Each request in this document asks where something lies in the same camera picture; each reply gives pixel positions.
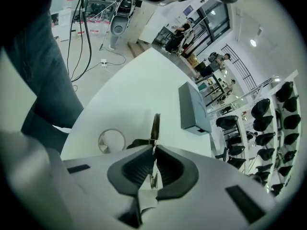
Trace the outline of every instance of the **table top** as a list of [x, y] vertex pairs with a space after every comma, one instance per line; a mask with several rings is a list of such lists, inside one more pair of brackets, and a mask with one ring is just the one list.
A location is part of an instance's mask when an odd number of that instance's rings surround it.
[[83, 110], [64, 145], [63, 160], [101, 155], [99, 135], [120, 130], [126, 146], [148, 139], [154, 114], [161, 113], [158, 144], [211, 156], [210, 135], [181, 129], [178, 88], [189, 82], [175, 64], [153, 48], [136, 57], [114, 75]]

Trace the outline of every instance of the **hair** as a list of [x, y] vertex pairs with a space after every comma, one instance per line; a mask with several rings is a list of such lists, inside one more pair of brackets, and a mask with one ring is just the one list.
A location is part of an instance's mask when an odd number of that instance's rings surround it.
[[194, 23], [194, 20], [191, 17], [189, 17], [188, 20], [190, 20], [190, 21], [192, 21]]
[[230, 54], [226, 53], [225, 55], [228, 56], [228, 59], [230, 59], [230, 57], [231, 57]]

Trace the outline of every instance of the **dark blue pants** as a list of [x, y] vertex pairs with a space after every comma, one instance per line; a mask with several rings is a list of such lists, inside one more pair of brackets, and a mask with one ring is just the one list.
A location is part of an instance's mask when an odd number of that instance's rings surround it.
[[50, 14], [41, 15], [25, 27], [5, 49], [22, 79], [37, 96], [22, 132], [61, 153], [68, 134], [53, 125], [72, 128], [83, 107], [53, 38]]

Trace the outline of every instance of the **gray box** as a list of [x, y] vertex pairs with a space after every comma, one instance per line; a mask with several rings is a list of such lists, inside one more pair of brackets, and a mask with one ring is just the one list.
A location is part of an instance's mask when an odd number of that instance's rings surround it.
[[179, 88], [179, 102], [182, 129], [199, 136], [211, 133], [203, 97], [188, 82]]

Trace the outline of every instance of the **ceiling light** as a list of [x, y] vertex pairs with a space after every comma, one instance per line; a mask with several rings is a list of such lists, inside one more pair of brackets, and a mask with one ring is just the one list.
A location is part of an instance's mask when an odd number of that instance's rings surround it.
[[254, 47], [257, 46], [256, 42], [253, 39], [250, 40], [250, 44], [252, 44]]

